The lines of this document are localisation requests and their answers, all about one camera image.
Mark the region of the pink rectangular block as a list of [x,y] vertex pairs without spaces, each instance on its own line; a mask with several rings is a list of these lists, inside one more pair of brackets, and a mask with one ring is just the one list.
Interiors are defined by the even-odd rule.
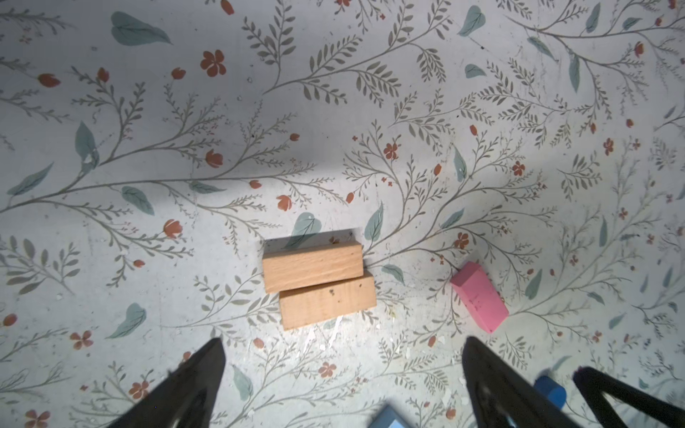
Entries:
[[451,284],[479,328],[494,333],[509,316],[508,308],[483,268],[468,261],[451,278]]

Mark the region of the dark blue cylinder block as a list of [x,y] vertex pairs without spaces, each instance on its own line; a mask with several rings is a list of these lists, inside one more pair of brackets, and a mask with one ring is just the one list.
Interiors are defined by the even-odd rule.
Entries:
[[567,402],[567,390],[549,376],[539,376],[533,388],[557,409],[562,409]]

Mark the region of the natural wood block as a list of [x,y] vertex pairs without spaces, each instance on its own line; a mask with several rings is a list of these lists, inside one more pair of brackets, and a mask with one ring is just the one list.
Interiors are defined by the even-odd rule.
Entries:
[[374,276],[281,292],[279,305],[285,331],[310,326],[376,307]]
[[357,242],[279,251],[262,259],[265,292],[335,283],[363,275],[363,249]]

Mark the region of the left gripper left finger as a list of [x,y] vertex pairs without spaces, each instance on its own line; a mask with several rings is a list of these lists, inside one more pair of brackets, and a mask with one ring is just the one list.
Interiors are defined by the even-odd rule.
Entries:
[[221,340],[209,340],[113,427],[208,427],[226,367]]

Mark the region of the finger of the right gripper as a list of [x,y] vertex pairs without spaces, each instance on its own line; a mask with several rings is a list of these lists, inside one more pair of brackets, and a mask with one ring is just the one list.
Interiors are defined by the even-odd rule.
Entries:
[[684,410],[642,392],[627,383],[597,371],[581,367],[573,375],[576,388],[603,427],[626,427],[627,424],[610,405],[606,396],[619,399],[667,427],[684,426]]

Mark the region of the light blue rectangular block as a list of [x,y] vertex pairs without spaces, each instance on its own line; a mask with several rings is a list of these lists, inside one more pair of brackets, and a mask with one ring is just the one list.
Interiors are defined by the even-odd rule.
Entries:
[[373,418],[369,428],[410,428],[410,424],[391,405],[386,405]]

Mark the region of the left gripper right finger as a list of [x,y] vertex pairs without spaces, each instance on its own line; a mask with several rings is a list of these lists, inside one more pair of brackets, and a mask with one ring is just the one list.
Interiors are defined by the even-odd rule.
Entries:
[[478,427],[576,427],[496,353],[467,337],[462,367]]

